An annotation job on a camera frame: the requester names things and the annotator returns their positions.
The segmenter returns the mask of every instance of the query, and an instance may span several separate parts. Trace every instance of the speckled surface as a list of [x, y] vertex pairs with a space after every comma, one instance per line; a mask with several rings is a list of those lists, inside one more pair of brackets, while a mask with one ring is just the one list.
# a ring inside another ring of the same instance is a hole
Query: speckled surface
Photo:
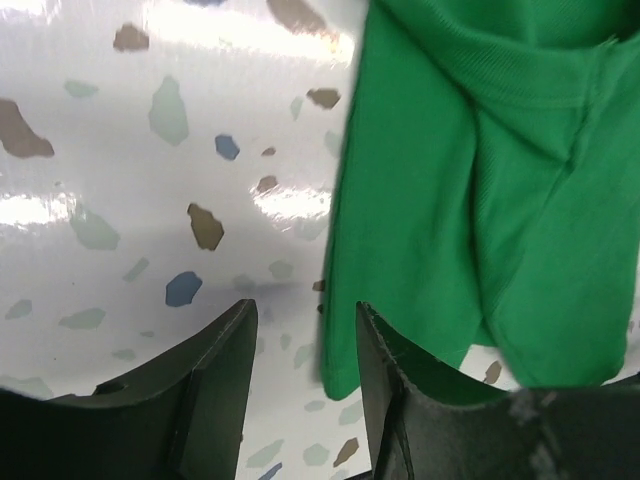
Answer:
[[[237, 478], [369, 468], [359, 393], [331, 402], [317, 373], [365, 12], [365, 0], [0, 1], [0, 384], [89, 394], [253, 297]], [[472, 348], [462, 370], [516, 386], [493, 349]]]

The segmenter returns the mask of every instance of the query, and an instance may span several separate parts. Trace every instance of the brown spot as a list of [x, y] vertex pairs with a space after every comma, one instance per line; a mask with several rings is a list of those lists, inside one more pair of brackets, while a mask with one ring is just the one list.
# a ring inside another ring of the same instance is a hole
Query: brown spot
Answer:
[[319, 88], [309, 90], [307, 98], [325, 110], [331, 110], [340, 101], [340, 94], [335, 88]]
[[197, 204], [189, 204], [187, 213], [191, 217], [191, 230], [196, 237], [198, 247], [203, 250], [215, 250], [224, 236], [224, 228], [209, 210], [200, 208]]
[[266, 193], [269, 190], [273, 190], [278, 186], [278, 180], [273, 175], [261, 178], [256, 187], [256, 192]]
[[119, 52], [149, 50], [149, 35], [136, 28], [132, 23], [125, 23], [116, 32], [113, 48]]
[[278, 23], [291, 33], [327, 33], [324, 18], [303, 0], [267, 0], [267, 5]]
[[53, 147], [27, 124], [13, 100], [0, 98], [0, 142], [7, 153], [18, 158], [52, 157]]
[[498, 378], [500, 378], [501, 372], [502, 365], [500, 365], [500, 362], [496, 360], [491, 365], [489, 365], [489, 368], [487, 368], [487, 371], [484, 374], [484, 383], [493, 385], [498, 381]]
[[358, 451], [358, 448], [360, 448], [360, 445], [358, 444], [358, 439], [355, 437], [350, 438], [349, 440], [344, 442], [344, 445], [340, 449], [340, 452], [338, 452], [338, 456], [333, 462], [334, 468], [342, 465], [344, 462], [353, 457], [353, 455]]

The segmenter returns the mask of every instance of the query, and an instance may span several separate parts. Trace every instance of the green towel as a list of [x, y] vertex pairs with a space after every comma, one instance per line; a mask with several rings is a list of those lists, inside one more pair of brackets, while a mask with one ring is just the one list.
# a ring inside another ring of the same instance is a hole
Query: green towel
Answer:
[[355, 303], [526, 386], [621, 368], [640, 240], [640, 7], [373, 0], [327, 264], [322, 375], [358, 387]]

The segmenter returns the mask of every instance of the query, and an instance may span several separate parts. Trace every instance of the blue spot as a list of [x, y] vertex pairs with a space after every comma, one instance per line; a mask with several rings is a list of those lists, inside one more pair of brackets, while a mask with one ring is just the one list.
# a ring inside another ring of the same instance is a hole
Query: blue spot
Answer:
[[182, 272], [167, 283], [165, 303], [169, 307], [189, 305], [202, 286], [202, 279], [193, 272]]
[[225, 160], [235, 160], [240, 149], [231, 135], [218, 135], [216, 137], [216, 152]]
[[265, 473], [263, 476], [261, 476], [258, 480], [271, 480], [273, 477], [275, 477], [276, 473], [278, 473], [278, 471], [282, 468], [282, 462], [278, 463], [277, 465], [274, 465], [273, 467], [271, 467], [267, 473]]
[[201, 7], [208, 7], [209, 5], [215, 5], [219, 7], [227, 0], [184, 0], [185, 3], [190, 5], [200, 5]]

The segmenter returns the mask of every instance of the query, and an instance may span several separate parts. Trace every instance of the green fabric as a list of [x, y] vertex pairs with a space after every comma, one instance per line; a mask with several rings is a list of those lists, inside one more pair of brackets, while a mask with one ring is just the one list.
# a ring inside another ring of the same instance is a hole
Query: green fabric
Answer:
[[631, 0], [373, 0], [334, 198], [322, 375], [359, 384], [355, 303], [527, 386], [621, 368], [640, 240]]

